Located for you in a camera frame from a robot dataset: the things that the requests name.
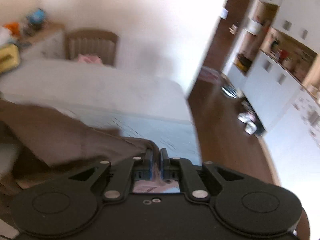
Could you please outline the brown t-shirt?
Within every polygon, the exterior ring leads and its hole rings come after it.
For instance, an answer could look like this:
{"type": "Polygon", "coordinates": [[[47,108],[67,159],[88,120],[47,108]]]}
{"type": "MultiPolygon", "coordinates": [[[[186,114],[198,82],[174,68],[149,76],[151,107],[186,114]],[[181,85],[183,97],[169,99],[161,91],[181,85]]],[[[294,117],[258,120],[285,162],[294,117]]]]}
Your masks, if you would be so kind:
{"type": "Polygon", "coordinates": [[[159,148],[148,139],[122,137],[116,128],[89,127],[54,108],[1,100],[1,122],[49,167],[102,157],[112,164],[159,148]]]}

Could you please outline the white slippers pair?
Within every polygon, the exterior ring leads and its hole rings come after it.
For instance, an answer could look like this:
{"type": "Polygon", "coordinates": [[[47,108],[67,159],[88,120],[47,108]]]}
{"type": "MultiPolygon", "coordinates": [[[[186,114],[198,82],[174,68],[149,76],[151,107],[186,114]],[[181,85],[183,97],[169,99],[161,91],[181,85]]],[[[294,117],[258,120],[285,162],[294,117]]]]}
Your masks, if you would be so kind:
{"type": "Polygon", "coordinates": [[[239,113],[238,120],[245,124],[245,132],[249,135],[253,135],[257,131],[257,125],[255,124],[255,116],[249,112],[239,113]]]}

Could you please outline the blue sneakers pair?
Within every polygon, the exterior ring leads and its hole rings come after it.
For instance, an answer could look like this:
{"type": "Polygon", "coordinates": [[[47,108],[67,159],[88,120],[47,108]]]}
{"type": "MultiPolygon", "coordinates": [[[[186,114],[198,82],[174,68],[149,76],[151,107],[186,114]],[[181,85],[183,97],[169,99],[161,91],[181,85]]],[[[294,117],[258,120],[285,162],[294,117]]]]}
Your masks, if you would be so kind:
{"type": "Polygon", "coordinates": [[[221,87],[221,90],[224,92],[225,95],[227,95],[230,98],[239,98],[237,90],[232,85],[223,85],[221,87]]]}

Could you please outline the red door mat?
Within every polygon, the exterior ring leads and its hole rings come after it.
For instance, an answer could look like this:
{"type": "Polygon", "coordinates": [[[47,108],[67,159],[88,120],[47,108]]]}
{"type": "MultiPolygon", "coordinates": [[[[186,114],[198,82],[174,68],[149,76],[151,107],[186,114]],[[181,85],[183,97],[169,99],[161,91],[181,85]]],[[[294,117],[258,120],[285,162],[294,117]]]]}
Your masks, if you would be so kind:
{"type": "Polygon", "coordinates": [[[211,84],[221,83],[220,73],[212,68],[203,66],[199,72],[198,79],[211,84]]]}

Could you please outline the pink item on chair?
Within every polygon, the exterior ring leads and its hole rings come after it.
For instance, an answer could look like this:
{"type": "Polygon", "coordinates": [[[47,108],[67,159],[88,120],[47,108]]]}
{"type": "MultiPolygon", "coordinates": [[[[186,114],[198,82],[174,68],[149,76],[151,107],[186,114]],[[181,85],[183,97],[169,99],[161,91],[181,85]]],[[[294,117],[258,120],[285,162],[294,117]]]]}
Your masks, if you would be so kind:
{"type": "Polygon", "coordinates": [[[78,63],[103,64],[101,58],[95,54],[79,54],[75,61],[78,63]]]}

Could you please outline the far wooden chair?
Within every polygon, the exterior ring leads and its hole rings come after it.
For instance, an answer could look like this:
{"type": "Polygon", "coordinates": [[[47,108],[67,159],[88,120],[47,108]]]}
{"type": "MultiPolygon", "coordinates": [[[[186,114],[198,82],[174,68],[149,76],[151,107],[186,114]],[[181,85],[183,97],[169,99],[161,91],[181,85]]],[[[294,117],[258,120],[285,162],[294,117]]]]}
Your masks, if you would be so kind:
{"type": "Polygon", "coordinates": [[[113,32],[82,28],[65,34],[65,55],[75,60],[81,55],[98,56],[103,64],[115,67],[119,36],[113,32]]]}

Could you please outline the white cabinet row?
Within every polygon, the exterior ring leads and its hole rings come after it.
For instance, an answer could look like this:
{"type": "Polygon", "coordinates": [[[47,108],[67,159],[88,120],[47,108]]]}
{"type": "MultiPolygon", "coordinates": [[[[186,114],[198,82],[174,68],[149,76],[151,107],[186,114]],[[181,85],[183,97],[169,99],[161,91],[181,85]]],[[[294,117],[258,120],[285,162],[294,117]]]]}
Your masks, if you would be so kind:
{"type": "Polygon", "coordinates": [[[228,78],[274,155],[319,156],[319,0],[259,0],[228,78]]]}

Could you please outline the wooden sideboard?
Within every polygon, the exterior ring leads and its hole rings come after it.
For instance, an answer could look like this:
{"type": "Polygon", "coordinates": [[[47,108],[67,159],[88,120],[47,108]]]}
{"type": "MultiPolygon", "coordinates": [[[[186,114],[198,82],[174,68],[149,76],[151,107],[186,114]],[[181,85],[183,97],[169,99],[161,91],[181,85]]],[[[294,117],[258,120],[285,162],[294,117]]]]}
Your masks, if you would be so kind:
{"type": "Polygon", "coordinates": [[[48,23],[33,36],[19,40],[22,60],[65,59],[65,26],[59,23],[48,23]]]}

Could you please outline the dark wooden door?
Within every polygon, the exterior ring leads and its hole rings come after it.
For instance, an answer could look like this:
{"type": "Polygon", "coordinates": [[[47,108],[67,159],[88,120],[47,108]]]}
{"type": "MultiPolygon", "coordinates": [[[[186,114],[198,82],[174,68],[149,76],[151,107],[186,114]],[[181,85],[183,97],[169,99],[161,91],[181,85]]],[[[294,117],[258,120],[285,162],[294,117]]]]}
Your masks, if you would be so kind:
{"type": "Polygon", "coordinates": [[[251,0],[227,0],[225,6],[227,15],[220,20],[217,26],[203,66],[222,70],[250,2],[251,0]]]}

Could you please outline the yellow tissue box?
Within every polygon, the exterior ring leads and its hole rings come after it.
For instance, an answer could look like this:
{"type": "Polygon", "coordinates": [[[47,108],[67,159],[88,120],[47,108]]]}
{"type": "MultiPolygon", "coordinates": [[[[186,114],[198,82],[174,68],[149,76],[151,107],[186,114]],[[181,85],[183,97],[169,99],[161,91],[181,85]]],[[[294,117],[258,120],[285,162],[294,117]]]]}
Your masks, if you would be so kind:
{"type": "Polygon", "coordinates": [[[4,74],[15,68],[21,63],[18,46],[13,43],[6,44],[0,50],[0,72],[4,74]]]}

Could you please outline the blue globe toy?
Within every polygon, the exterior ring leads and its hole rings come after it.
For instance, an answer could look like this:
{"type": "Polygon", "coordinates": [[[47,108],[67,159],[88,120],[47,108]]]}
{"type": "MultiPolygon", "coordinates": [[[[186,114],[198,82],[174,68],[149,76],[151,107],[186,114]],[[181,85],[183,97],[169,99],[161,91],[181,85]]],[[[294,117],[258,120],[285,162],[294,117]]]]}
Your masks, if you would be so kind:
{"type": "Polygon", "coordinates": [[[46,17],[46,12],[38,8],[27,16],[27,20],[30,24],[43,24],[46,17]]]}

